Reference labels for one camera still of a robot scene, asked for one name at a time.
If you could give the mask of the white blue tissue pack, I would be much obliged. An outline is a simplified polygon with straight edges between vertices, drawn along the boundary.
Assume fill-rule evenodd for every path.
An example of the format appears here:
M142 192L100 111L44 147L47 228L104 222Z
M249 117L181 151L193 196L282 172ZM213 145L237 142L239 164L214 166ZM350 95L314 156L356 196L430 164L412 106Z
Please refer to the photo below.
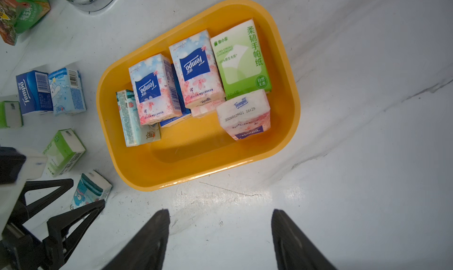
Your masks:
M157 54L129 67L142 126L182 116L171 62Z

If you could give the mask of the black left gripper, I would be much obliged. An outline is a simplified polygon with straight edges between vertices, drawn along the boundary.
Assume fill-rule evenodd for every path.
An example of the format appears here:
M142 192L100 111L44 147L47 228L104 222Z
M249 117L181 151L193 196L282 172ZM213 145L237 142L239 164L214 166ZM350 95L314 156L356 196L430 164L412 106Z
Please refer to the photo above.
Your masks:
M73 179L31 181L42 176L46 162L47 157L33 149L1 147L1 268L21 268L20 255L33 246L33 240L21 230L22 224L74 185ZM27 192L51 187L56 190L27 203ZM48 220L42 269L59 270L66 264L105 204L104 200L98 200Z

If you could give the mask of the small pink white tissue pack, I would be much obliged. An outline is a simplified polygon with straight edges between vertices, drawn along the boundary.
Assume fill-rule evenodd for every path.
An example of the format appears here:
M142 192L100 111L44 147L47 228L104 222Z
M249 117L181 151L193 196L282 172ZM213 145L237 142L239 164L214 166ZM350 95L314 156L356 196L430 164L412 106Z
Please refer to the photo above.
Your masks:
M263 89L230 99L216 111L220 126L234 140L243 140L271 128L271 108Z

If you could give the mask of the pink blue tissue pack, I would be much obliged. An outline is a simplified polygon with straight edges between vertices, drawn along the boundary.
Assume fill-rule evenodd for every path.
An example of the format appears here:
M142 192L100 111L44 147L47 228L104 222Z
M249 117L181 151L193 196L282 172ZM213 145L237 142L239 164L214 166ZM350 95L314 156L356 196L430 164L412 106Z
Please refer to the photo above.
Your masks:
M190 110L225 97L207 30L169 47L185 107Z

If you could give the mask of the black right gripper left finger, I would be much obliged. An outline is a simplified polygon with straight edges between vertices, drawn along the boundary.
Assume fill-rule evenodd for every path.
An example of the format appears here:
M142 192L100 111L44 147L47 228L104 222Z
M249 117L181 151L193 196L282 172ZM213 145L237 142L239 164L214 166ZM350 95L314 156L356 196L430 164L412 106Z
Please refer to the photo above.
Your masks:
M105 270L161 270L169 238L170 214L157 211Z

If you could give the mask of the dark blue Tempo tissue pack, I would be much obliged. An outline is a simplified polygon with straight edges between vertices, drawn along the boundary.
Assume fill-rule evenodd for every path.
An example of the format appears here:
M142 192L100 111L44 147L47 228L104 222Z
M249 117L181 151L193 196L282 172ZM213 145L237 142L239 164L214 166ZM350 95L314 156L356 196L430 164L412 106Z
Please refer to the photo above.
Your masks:
M53 112L48 74L30 71L16 76L18 97L22 115Z

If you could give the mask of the light blue cartoon tissue pack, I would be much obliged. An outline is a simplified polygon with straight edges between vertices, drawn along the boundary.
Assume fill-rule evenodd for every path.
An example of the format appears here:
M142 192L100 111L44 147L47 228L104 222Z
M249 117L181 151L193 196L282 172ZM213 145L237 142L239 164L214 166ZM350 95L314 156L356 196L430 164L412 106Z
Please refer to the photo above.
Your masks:
M64 67L54 71L48 75L48 83L55 116L74 115L87 110L78 70Z

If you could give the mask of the teal cartoon tissue pack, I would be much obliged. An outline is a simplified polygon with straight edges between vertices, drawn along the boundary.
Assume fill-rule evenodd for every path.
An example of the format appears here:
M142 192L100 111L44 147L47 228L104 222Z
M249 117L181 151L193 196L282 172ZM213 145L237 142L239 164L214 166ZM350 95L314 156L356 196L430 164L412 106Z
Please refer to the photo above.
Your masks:
M112 184L95 170L82 173L72 197L70 209L91 204L99 200L107 200Z

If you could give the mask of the yellow plastic storage box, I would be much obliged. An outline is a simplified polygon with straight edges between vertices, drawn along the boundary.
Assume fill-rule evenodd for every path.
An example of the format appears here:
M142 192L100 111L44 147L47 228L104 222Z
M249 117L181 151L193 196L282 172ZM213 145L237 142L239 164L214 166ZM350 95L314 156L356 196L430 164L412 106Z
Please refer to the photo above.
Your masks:
M250 0L223 1L112 64L97 110L116 171L140 191L270 157L301 113L277 25Z

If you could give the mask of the lime green tissue pack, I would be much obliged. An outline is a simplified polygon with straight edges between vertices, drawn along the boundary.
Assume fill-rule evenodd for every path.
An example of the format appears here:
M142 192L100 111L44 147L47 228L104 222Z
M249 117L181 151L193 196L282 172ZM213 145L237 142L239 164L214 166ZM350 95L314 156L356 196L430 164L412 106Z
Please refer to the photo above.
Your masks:
M47 157L45 174L56 177L71 171L85 152L85 146L73 129L59 130L43 151Z

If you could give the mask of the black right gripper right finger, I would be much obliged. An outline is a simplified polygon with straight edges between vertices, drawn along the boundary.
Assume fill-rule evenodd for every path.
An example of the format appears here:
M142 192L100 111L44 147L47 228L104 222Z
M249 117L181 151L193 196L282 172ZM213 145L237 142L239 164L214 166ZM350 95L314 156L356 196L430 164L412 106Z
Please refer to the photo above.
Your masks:
M275 209L271 231L279 270L335 270L283 210Z

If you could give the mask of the large green tissue pack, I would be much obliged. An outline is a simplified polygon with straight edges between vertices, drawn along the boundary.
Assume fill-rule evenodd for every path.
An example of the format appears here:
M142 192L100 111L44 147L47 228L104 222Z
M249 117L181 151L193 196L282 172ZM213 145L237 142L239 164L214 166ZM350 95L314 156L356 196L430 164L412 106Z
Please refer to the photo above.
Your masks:
M20 103L18 101L1 101L1 129L19 128L23 126Z

